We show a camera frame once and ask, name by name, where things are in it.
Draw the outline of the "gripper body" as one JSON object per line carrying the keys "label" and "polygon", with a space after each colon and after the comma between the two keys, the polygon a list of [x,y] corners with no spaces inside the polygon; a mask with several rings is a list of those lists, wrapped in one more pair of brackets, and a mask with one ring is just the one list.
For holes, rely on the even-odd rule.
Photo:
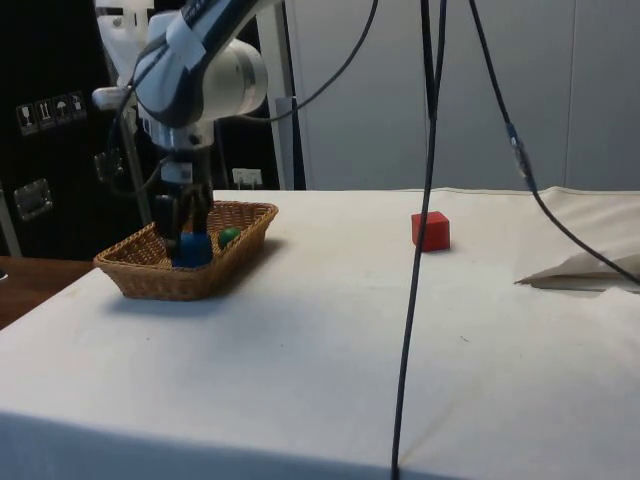
{"label": "gripper body", "polygon": [[208,185],[211,189],[211,154],[208,148],[167,154],[167,184],[171,188]]}

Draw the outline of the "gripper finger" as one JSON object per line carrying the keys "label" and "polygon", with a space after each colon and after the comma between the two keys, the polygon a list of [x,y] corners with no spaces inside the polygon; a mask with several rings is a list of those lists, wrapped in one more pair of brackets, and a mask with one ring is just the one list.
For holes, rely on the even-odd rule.
{"label": "gripper finger", "polygon": [[208,214],[212,206],[212,191],[208,185],[187,186],[180,198],[180,215],[191,220],[194,234],[207,233]]}
{"label": "gripper finger", "polygon": [[154,199],[155,228],[162,238],[168,255],[175,255],[179,246],[178,202],[171,195],[157,195]]}

